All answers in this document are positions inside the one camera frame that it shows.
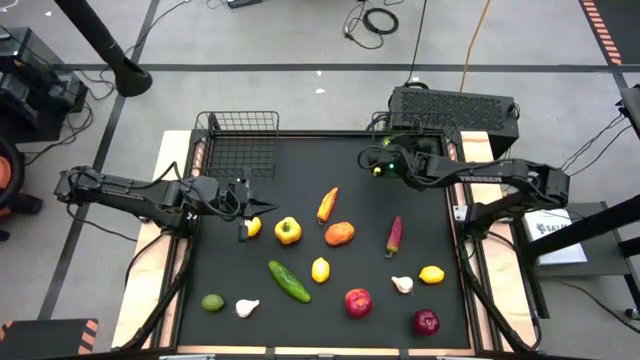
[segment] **metal stand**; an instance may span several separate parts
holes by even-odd
[[[151,75],[125,56],[122,48],[86,0],[55,2],[102,60],[111,67],[116,77],[116,90],[120,95],[137,96],[149,90],[153,83]]]
[[[523,266],[528,268],[529,283],[532,291],[540,295],[541,289],[535,279],[531,278],[536,267],[536,260],[540,255],[548,254],[580,242],[593,239],[598,235],[614,231],[640,219],[640,195],[623,201],[611,208],[604,209],[594,215],[587,216],[563,229],[544,236],[534,242],[520,242],[520,253],[523,257]],[[627,309],[625,313],[632,319],[640,318],[640,279],[628,260],[631,256],[640,255],[640,237],[617,242],[620,256],[624,257],[629,267],[629,272],[624,279],[635,303],[635,308]],[[546,307],[539,309],[542,317],[548,317]]]

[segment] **red apple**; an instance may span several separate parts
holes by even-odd
[[[352,318],[363,318],[371,312],[373,306],[373,300],[371,295],[365,289],[353,289],[349,290],[344,297],[344,304],[347,308],[347,313]]]

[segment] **black table surface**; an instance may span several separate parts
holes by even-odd
[[[281,139],[273,179],[254,179],[257,196],[280,204],[265,214],[261,233],[247,243],[237,240],[237,223],[204,217],[195,236],[193,267],[186,285],[179,345],[300,346],[366,348],[469,348],[468,325],[451,223],[442,189],[417,192],[399,179],[376,179],[360,169],[356,156],[370,138]],[[339,187],[329,223],[320,226],[316,211],[323,196]],[[385,244],[396,215],[404,222],[400,251],[385,259]],[[293,216],[302,239],[282,246],[275,224]],[[324,241],[329,225],[349,221],[354,239],[340,247]],[[324,257],[331,276],[324,284],[311,279],[311,264]],[[291,270],[311,293],[308,304],[290,298],[273,280],[268,262]],[[445,280],[425,285],[422,267],[437,265]],[[401,295],[392,276],[411,276],[414,291]],[[373,298],[368,317],[353,320],[344,296],[354,288]],[[201,308],[202,298],[225,299],[218,313]],[[240,299],[260,300],[248,318],[234,313]],[[431,337],[412,335],[411,318],[419,309],[435,311],[440,331]]]

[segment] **red pepper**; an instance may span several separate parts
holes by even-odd
[[[398,252],[400,247],[400,240],[402,240],[402,218],[396,216],[391,226],[391,233],[389,233],[389,239],[387,240],[387,259],[391,258],[393,254]]]

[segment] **red onion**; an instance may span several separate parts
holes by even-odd
[[[440,320],[433,311],[422,309],[413,314],[413,331],[417,335],[435,335],[438,329],[440,329]]]

